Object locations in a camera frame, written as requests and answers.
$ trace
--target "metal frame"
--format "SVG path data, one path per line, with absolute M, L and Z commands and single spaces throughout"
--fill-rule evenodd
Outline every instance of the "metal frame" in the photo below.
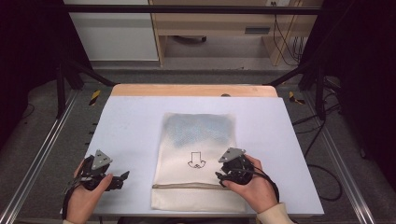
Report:
M 309 108 L 312 113 L 315 114 L 316 110 L 314 107 L 314 100 L 311 93 L 303 91 L 303 95 Z M 320 119 L 316 118 L 316 123 L 321 125 Z M 332 140 L 332 136 L 330 135 L 329 130 L 326 126 L 322 129 L 322 141 L 326 146 L 326 149 L 329 153 L 329 156 L 332 160 L 332 164 L 334 165 L 335 171 L 337 172 L 340 181 L 344 187 L 346 195 L 348 196 L 350 202 L 352 203 L 352 207 L 356 213 L 356 216 L 359 219 L 359 222 L 362 224 L 374 224 L 375 220 L 370 211 L 370 208 L 367 206 L 366 201 L 364 201 L 363 196 L 361 195 L 361 191 L 359 190 L 358 185 L 352 177 L 352 174 L 349 172 L 346 163 L 341 157 L 338 148 L 334 141 Z
M 104 5 L 104 6 L 103 5 L 46 5 L 43 6 L 43 9 L 51 10 L 51 11 L 61 10 L 66 12 L 86 12 L 86 13 L 206 13 L 206 14 L 212 13 L 212 14 L 276 14 L 276 15 L 322 15 L 322 14 L 340 13 L 340 12 L 344 12 L 345 15 L 346 11 L 348 10 L 348 8 L 345 10 L 341 8 L 326 9 L 322 7 L 225 7 L 225 6 L 209 7 L 209 6 L 119 6 L 119 5 L 117 6 L 115 5 Z M 313 57 L 314 58 L 313 62 L 300 65 L 299 68 L 291 71 L 290 73 L 287 73 L 282 78 L 279 78 L 269 83 L 269 85 L 277 86 L 281 84 L 283 81 L 300 74 L 301 71 L 305 71 L 308 68 L 313 67 L 313 69 L 315 70 L 315 68 L 318 67 L 318 64 L 320 63 L 320 59 L 321 59 L 320 56 L 323 56 L 323 52 L 325 52 L 323 46 L 327 42 L 331 41 L 331 38 L 333 37 L 332 35 L 336 33 L 333 32 L 334 29 L 337 28 L 336 25 L 335 27 L 332 28 L 330 34 L 326 36 L 326 38 L 323 41 L 324 43 L 322 42 L 322 44 L 320 45 L 321 46 L 320 50 L 318 50 L 314 55 L 318 57 Z M 87 73 L 91 77 L 94 77 L 95 79 L 101 81 L 106 85 L 111 86 L 115 84 L 112 83 L 111 81 L 106 80 L 105 78 L 100 77 L 99 75 L 94 73 L 91 69 L 86 68 L 77 62 L 71 61 L 70 59 L 65 58 L 64 63 L 76 68 L 79 71 Z M 67 75 L 67 74 L 62 74 L 61 69 L 62 68 L 60 66 L 58 71 L 59 94 L 62 94 L 64 92 L 63 77 Z M 62 113 L 58 114 L 59 118 L 56 119 L 51 131 L 49 132 L 46 141 L 43 143 L 42 147 L 40 148 L 39 152 L 35 157 L 35 160 L 33 161 L 31 167 L 29 168 L 29 171 L 25 175 L 25 178 L 22 180 L 19 188 L 14 194 L 14 197 L 7 206 L 6 210 L 1 214 L 0 224 L 12 223 L 15 220 L 17 214 L 21 209 L 21 206 L 23 205 L 24 200 L 26 199 L 30 189 L 32 188 L 38 176 L 39 171 L 41 170 L 46 158 L 48 157 L 50 150 L 52 149 L 52 146 L 73 107 L 77 95 L 78 92 L 74 91 L 72 96 L 69 98 L 68 106 L 66 108 L 61 106 L 61 108 L 64 109 L 64 112 L 62 111 Z M 61 98 L 59 98 L 60 99 L 59 102 L 63 104 L 64 99 L 62 97 L 64 97 L 64 95 L 60 97 Z M 307 96 L 306 98 L 308 99 L 308 102 L 312 101 L 310 96 Z M 309 104 L 311 106 L 312 111 L 314 112 L 315 109 L 312 107 L 312 103 Z M 341 182 L 343 183 L 343 186 L 346 189 L 346 193 L 352 203 L 352 206 L 357 214 L 359 221 L 365 224 L 375 223 L 374 218 L 370 212 L 370 209 L 367 207 L 367 204 L 365 203 L 363 197 L 361 196 L 361 192 L 359 191 L 359 188 L 357 187 L 351 173 L 348 171 L 344 161 L 342 160 L 340 154 L 338 153 L 335 143 L 333 142 L 326 128 L 324 128 L 323 131 L 323 141 L 328 146 L 328 150 L 332 158 L 332 162 L 337 170 L 337 173 L 341 177 Z
M 73 105 L 77 99 L 78 94 L 79 91 L 71 92 L 64 113 L 60 118 L 55 120 L 51 130 L 49 131 L 49 134 L 46 137 L 46 140 L 44 141 L 43 145 L 37 152 L 37 155 L 35 156 L 32 165 L 30 166 L 22 182 L 20 183 L 20 186 L 18 187 L 17 191 L 15 192 L 14 196 L 12 197 L 6 209 L 1 214 L 0 216 L 1 224 L 13 223 L 14 220 L 17 218 L 17 215 L 20 212 L 21 207 L 27 195 L 32 189 L 32 186 L 35 183 L 35 180 L 37 179 L 38 174 L 40 173 L 41 168 L 43 167 L 44 162 L 46 161 L 46 158 L 50 154 L 50 151 L 52 150 L 52 147 L 59 133 L 61 132 L 62 127 L 64 126 L 70 114 L 70 111 L 73 108 Z

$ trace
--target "hand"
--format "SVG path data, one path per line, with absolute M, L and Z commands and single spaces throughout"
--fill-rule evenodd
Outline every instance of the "hand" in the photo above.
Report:
M 74 176 L 77 176 L 78 169 L 79 167 L 75 171 Z M 113 174 L 107 175 L 93 191 L 87 190 L 83 186 L 78 186 L 69 200 L 66 220 L 76 224 L 86 223 L 103 192 L 110 185 L 112 178 Z
M 262 163 L 249 155 L 245 155 L 253 165 L 262 170 Z M 223 185 L 243 197 L 250 207 L 257 213 L 277 205 L 276 196 L 272 185 L 264 178 L 253 175 L 252 179 L 246 185 L 239 185 L 233 181 L 224 180 Z

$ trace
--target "white fabric bag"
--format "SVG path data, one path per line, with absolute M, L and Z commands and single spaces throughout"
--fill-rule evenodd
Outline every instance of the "white fabric bag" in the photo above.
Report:
M 170 211 L 245 212 L 245 201 L 219 184 L 219 158 L 235 147 L 231 115 L 172 114 L 163 118 L 151 207 Z

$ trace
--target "white tabletop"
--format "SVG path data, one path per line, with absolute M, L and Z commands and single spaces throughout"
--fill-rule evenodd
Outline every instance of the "white tabletop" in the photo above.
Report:
M 115 216 L 250 217 L 244 214 L 152 210 L 163 114 L 233 114 L 236 146 L 262 161 L 291 216 L 324 214 L 304 156 L 281 98 L 110 96 L 87 156 L 101 149 L 113 162 L 108 173 L 130 171 L 122 189 L 105 192 L 94 213 Z

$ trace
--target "aluminum rail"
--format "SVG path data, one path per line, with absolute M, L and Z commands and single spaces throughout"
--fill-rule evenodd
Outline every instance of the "aluminum rail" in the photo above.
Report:
M 312 113 L 316 113 L 314 108 L 314 100 L 311 93 L 307 93 L 303 91 L 303 95 L 309 108 L 311 109 Z M 317 118 L 316 122 L 318 125 L 321 124 L 320 120 Z M 364 201 L 363 196 L 361 195 L 361 191 L 359 190 L 355 180 L 353 179 L 352 174 L 349 172 L 346 163 L 342 159 L 340 153 L 338 152 L 337 146 L 335 145 L 334 141 L 332 140 L 332 136 L 330 135 L 329 130 L 323 127 L 322 130 L 322 140 L 325 144 L 329 156 L 332 160 L 332 164 L 334 165 L 335 171 L 337 172 L 340 181 L 344 187 L 346 195 L 348 196 L 352 208 L 354 209 L 356 216 L 359 219 L 361 224 L 375 224 L 374 217 L 367 206 L 366 201 Z
M 199 14 L 276 14 L 321 15 L 340 13 L 341 8 L 323 7 L 238 7 L 238 6 L 176 6 L 176 5 L 44 5 L 47 10 L 85 13 L 199 13 Z
M 13 223 L 16 219 L 27 195 L 29 194 L 33 184 L 35 183 L 35 180 L 38 177 L 38 174 L 41 171 L 41 168 L 44 165 L 44 162 L 46 161 L 46 158 L 52 150 L 52 147 L 56 139 L 58 138 L 58 135 L 61 132 L 62 127 L 64 126 L 64 123 L 66 122 L 70 114 L 70 111 L 73 108 L 78 94 L 79 91 L 71 92 L 69 99 L 67 100 L 66 110 L 64 111 L 63 115 L 59 119 L 56 119 L 54 124 L 52 125 L 52 128 L 49 131 L 46 140 L 44 141 L 41 148 L 38 150 L 37 155 L 35 156 L 35 160 L 32 162 L 29 170 L 27 171 L 25 177 L 20 183 L 20 186 L 18 187 L 8 206 L 1 214 L 0 224 Z

